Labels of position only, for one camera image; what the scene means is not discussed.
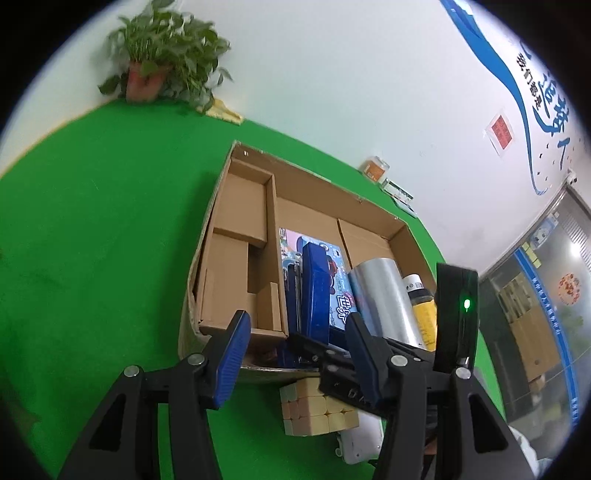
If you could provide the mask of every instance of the green carpet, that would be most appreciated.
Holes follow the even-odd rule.
[[[0,361],[39,418],[28,440],[57,475],[119,373],[177,362],[184,285],[201,219],[233,140],[331,179],[410,225],[434,270],[422,224],[353,168],[253,122],[179,105],[107,104],[49,136],[0,180]],[[476,363],[502,410],[480,338]],[[167,425],[165,408],[161,425]],[[370,478],[335,457],[332,435],[284,435],[277,387],[239,385],[210,414],[226,479]],[[163,478],[172,478],[161,435]]]

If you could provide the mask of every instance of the cardboard box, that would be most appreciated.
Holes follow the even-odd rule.
[[[408,226],[381,207],[272,155],[234,143],[203,219],[181,316],[178,354],[200,351],[237,309],[252,319],[241,378],[285,381],[310,370],[264,365],[286,338],[279,228],[340,247],[347,270],[376,257],[396,260],[431,291],[433,275]]]
[[[541,306],[533,306],[509,325],[528,382],[533,382],[560,363],[556,340]]]

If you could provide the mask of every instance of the terracotta pot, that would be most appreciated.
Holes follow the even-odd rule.
[[[125,99],[128,102],[153,102],[156,100],[166,75],[171,67],[162,66],[156,72],[142,77],[139,74],[141,63],[133,61],[129,64],[129,78]]]

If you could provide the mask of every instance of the potted plant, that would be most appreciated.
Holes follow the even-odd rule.
[[[128,102],[152,102],[158,95],[187,101],[205,112],[214,103],[213,88],[228,71],[218,66],[230,42],[219,37],[212,22],[168,7],[174,0],[152,0],[142,13],[108,36],[109,54],[122,66],[99,86],[108,95],[121,88]],[[210,78],[219,73],[214,83]]]

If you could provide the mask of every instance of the bolt head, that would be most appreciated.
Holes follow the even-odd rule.
[[[194,353],[192,355],[189,355],[187,357],[187,362],[189,363],[189,365],[201,365],[202,363],[204,363],[205,361],[205,357],[200,354],[200,353]]]
[[[408,363],[408,360],[407,360],[407,358],[405,356],[402,356],[402,355],[394,355],[390,359],[390,362],[392,362],[392,364],[395,367],[404,367]]]
[[[470,380],[472,373],[464,367],[456,368],[456,376],[462,380]]]
[[[125,367],[125,370],[123,370],[123,374],[126,377],[135,377],[137,374],[139,374],[139,367],[137,365],[130,365],[128,367]]]

